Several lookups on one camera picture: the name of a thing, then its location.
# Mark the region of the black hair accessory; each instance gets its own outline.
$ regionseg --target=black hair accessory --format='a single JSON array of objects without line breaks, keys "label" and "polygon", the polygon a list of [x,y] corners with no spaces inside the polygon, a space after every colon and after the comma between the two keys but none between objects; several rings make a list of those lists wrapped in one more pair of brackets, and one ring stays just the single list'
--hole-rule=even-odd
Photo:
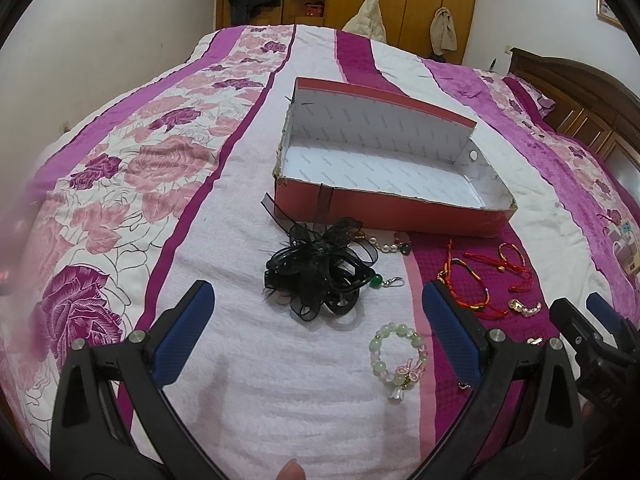
[{"label": "black hair accessory", "polygon": [[[287,291],[291,309],[304,321],[315,319],[323,303],[337,316],[348,313],[358,299],[359,289],[376,273],[371,267],[378,259],[378,251],[367,240],[355,238],[362,222],[341,218],[319,233],[289,218],[268,194],[262,205],[289,235],[290,242],[267,262],[265,288]],[[370,261],[363,262],[348,247],[351,243],[360,245]]]}]

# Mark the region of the bed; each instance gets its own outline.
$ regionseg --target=bed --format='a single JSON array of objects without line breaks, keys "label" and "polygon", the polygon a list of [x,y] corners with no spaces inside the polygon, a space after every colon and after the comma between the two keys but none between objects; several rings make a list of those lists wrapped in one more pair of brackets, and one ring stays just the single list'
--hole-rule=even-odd
[{"label": "bed", "polygon": [[[381,254],[376,271],[406,285],[364,288],[344,317],[303,322],[264,291],[265,262],[287,236],[260,201],[273,190],[297,76],[402,93],[477,121],[473,139],[519,209],[496,239],[455,238],[455,253],[495,258],[500,243],[516,244],[534,269],[532,290],[518,298],[546,306],[566,297],[607,342],[584,308],[589,293],[640,320],[634,280],[604,229],[609,219],[626,219],[640,235],[638,207],[588,147],[543,124],[537,100],[518,98],[524,81],[328,28],[226,28],[40,157],[25,198],[42,202],[22,258],[28,272],[0,299],[0,384],[16,426],[44,462],[69,343],[106,344],[148,328],[196,279],[213,284],[214,315],[165,392],[229,478],[274,478],[295,457],[310,478],[402,479],[446,432],[468,390],[431,334],[420,293],[442,269],[448,237],[409,234],[409,256]],[[513,297],[507,287],[516,276],[476,270],[495,303]],[[480,299],[462,271],[454,278],[461,295]],[[423,334],[430,356],[419,388],[400,405],[388,402],[372,375],[367,349],[390,321]],[[557,334],[546,308],[486,323],[520,341]],[[390,352],[394,360],[406,349]],[[140,449],[155,456],[124,392],[118,402]],[[493,434],[484,453],[499,438]]]}]

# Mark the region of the metal screw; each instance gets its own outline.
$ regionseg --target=metal screw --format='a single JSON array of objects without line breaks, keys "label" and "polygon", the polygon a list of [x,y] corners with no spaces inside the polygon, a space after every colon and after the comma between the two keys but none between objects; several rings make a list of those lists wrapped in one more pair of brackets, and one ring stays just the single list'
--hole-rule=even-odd
[{"label": "metal screw", "polygon": [[144,330],[134,330],[129,334],[129,341],[132,343],[142,343],[145,340],[146,332]]},{"label": "metal screw", "polygon": [[501,343],[507,339],[507,335],[499,328],[492,328],[489,330],[489,339],[495,343]]},{"label": "metal screw", "polygon": [[562,341],[560,341],[557,337],[552,337],[549,340],[549,346],[551,346],[551,348],[553,348],[554,350],[562,350],[562,348],[564,348]]},{"label": "metal screw", "polygon": [[82,350],[84,348],[84,344],[86,343],[86,341],[84,339],[82,339],[81,337],[79,337],[78,339],[74,339],[71,342],[71,348],[73,350]]}]

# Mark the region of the white wall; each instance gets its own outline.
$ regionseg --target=white wall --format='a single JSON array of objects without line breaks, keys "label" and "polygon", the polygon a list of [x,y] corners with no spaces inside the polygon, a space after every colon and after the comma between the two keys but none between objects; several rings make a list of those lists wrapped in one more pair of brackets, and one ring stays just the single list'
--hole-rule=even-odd
[{"label": "white wall", "polygon": [[507,45],[604,70],[640,96],[640,55],[623,30],[596,17],[596,0],[476,0],[464,64],[506,73]]},{"label": "white wall", "polygon": [[0,199],[89,113],[183,63],[215,0],[34,0],[0,48]]}]

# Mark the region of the green beaded bracelet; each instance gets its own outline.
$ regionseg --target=green beaded bracelet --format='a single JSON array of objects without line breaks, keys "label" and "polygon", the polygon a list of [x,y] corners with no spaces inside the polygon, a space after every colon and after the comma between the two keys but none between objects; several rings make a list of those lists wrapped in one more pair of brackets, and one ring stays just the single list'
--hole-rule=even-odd
[{"label": "green beaded bracelet", "polygon": [[[405,337],[411,342],[411,346],[418,350],[418,361],[415,366],[412,367],[412,359],[406,362],[406,365],[396,368],[394,373],[389,372],[386,368],[386,363],[380,359],[380,349],[382,348],[382,341],[395,332],[398,337]],[[413,328],[409,328],[405,324],[396,325],[395,323],[388,323],[383,325],[380,330],[376,332],[373,339],[369,343],[369,352],[371,354],[371,368],[373,373],[377,375],[384,383],[392,384],[395,386],[389,399],[403,400],[404,391],[414,386],[422,376],[424,371],[424,364],[427,361],[427,350],[424,346],[422,336],[417,332],[414,332]]]}]

